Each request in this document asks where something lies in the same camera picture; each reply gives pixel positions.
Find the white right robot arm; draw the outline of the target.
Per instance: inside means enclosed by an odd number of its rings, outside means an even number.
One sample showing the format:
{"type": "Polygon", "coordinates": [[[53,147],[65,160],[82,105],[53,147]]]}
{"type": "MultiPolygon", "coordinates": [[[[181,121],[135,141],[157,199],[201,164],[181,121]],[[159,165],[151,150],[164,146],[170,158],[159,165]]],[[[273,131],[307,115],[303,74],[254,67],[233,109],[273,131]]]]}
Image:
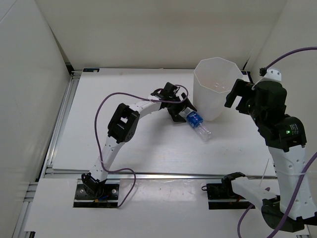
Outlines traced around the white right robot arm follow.
{"type": "Polygon", "coordinates": [[[294,233],[305,225],[315,226],[317,206],[305,174],[317,157],[305,161],[305,129],[298,118],[285,112],[286,89],[280,82],[252,84],[238,79],[226,96],[225,107],[230,108],[238,96],[236,110],[251,116],[272,156],[280,194],[257,186],[241,172],[221,180],[223,194],[228,198],[240,195],[259,209],[273,229],[269,237],[278,231],[294,233]]]}

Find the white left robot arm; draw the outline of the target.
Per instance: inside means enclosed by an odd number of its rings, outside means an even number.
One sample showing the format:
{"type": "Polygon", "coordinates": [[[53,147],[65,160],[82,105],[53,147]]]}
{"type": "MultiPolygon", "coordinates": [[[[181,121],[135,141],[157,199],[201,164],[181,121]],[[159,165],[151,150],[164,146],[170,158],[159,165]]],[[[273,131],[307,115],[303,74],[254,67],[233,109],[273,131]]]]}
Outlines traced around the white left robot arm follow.
{"type": "Polygon", "coordinates": [[[184,86],[168,82],[163,88],[156,89],[146,98],[123,92],[106,96],[99,105],[94,119],[94,133],[99,156],[89,172],[81,175],[86,193],[94,199],[102,197],[108,174],[130,171],[136,179],[135,172],[130,168],[110,170],[119,150],[133,138],[139,120],[153,112],[167,109],[174,122],[186,122],[180,113],[186,109],[197,111],[188,95],[189,92],[184,86]],[[125,95],[139,99],[139,101],[130,105],[124,103],[118,105],[107,126],[106,142],[102,146],[97,130],[98,116],[106,100],[115,95],[125,95]]]}

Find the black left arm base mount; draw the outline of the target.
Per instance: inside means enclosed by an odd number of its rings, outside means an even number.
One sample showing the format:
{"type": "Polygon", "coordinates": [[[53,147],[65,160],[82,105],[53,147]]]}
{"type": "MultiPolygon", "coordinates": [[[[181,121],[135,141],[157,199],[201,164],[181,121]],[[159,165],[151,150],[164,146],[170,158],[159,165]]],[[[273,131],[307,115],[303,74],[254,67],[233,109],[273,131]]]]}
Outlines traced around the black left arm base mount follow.
{"type": "Polygon", "coordinates": [[[119,180],[107,180],[96,193],[90,193],[80,179],[77,180],[74,194],[74,208],[116,208],[119,197],[119,180]]]}

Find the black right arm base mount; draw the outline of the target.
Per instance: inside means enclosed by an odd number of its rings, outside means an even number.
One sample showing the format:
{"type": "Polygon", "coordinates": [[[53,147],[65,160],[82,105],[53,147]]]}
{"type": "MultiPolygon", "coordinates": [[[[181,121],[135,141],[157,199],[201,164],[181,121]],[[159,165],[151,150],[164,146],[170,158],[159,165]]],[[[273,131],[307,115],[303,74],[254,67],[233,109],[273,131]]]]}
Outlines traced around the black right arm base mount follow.
{"type": "Polygon", "coordinates": [[[209,210],[244,210],[250,205],[254,209],[254,205],[232,190],[231,182],[243,177],[243,173],[235,172],[225,175],[221,182],[203,185],[201,190],[207,193],[209,210]]]}

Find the clear bottle blue label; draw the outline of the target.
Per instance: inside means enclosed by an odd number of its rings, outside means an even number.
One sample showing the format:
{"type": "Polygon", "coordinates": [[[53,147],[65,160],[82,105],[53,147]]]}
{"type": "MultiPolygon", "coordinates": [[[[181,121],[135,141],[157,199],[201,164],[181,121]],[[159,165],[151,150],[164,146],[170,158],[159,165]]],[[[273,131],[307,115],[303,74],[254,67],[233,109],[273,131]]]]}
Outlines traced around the clear bottle blue label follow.
{"type": "Polygon", "coordinates": [[[185,119],[192,127],[195,133],[204,141],[207,142],[211,139],[211,132],[204,125],[203,118],[194,110],[186,108],[184,110],[185,119]]]}

